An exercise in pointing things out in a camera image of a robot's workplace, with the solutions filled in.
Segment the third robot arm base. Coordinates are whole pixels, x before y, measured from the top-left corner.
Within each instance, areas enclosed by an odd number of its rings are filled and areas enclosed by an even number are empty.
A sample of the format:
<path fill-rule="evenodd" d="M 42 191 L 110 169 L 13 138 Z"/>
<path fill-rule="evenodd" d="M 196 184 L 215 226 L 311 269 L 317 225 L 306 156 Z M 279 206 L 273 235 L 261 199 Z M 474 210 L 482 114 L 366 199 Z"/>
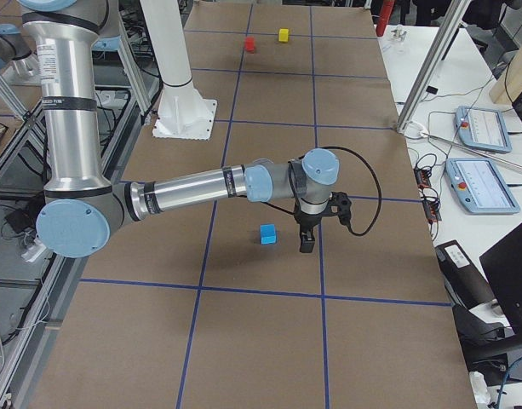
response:
<path fill-rule="evenodd" d="M 35 78 L 39 63 L 20 30 L 9 23 L 0 24 L 0 70 L 11 65 L 19 78 Z"/>

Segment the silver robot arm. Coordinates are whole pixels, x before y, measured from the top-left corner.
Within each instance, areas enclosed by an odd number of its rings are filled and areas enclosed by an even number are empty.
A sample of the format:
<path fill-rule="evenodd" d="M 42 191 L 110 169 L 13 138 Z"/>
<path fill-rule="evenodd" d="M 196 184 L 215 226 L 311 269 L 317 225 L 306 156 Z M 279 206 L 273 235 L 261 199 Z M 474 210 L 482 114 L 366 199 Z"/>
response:
<path fill-rule="evenodd" d="M 102 249 L 119 228 L 147 216 L 219 199 L 267 203 L 293 199 L 300 250 L 313 249 L 325 217 L 351 223 L 351 203 L 334 190 L 339 159 L 315 148 L 287 164 L 259 161 L 169 181 L 113 183 L 103 176 L 92 49 L 116 37 L 114 1 L 24 1 L 22 21 L 39 59 L 51 177 L 36 230 L 44 245 L 70 258 Z"/>

